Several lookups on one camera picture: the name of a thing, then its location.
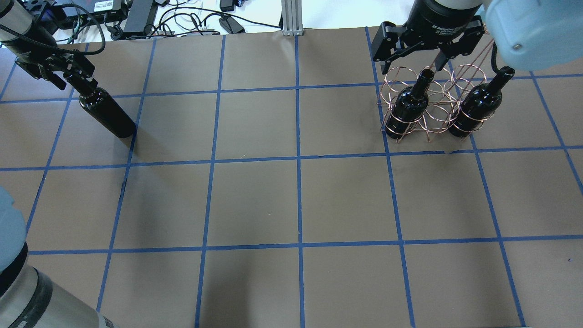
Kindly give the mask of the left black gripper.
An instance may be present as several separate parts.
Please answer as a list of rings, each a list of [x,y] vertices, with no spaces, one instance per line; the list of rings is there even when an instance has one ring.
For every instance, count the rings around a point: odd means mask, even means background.
[[[56,47],[56,41],[37,23],[32,23],[25,31],[20,31],[21,35],[38,43]],[[16,56],[16,64],[27,72],[34,79],[44,79],[52,83],[55,87],[64,91],[67,82],[58,75],[63,73],[63,77],[80,76],[84,79],[92,79],[95,66],[80,53],[62,54],[54,49],[30,43],[20,37],[1,30],[1,43],[4,44]],[[64,62],[64,70],[57,66],[54,68],[54,60]]]

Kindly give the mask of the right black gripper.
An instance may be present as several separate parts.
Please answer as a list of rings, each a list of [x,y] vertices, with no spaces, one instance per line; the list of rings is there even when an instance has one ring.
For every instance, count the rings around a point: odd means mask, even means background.
[[[372,61],[388,73],[393,62],[415,51],[435,50],[466,29],[482,0],[415,0],[405,25],[383,21],[371,42]],[[494,76],[492,52],[495,41],[484,22],[484,33],[473,52],[473,64],[486,76]]]

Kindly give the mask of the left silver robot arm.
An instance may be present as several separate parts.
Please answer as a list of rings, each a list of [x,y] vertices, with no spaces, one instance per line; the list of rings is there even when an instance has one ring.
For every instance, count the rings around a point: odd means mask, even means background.
[[[52,170],[54,143],[66,142],[77,100],[1,105],[1,326],[118,328],[96,301],[66,290],[65,278],[96,288],[114,227],[123,171]]]

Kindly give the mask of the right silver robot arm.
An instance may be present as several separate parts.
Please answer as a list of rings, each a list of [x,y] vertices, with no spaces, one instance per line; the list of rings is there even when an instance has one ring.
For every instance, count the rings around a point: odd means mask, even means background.
[[[371,59],[387,73],[398,58],[437,49],[441,71],[489,33],[507,65],[536,71],[581,58],[582,31],[580,0],[416,0],[403,25],[381,23]]]

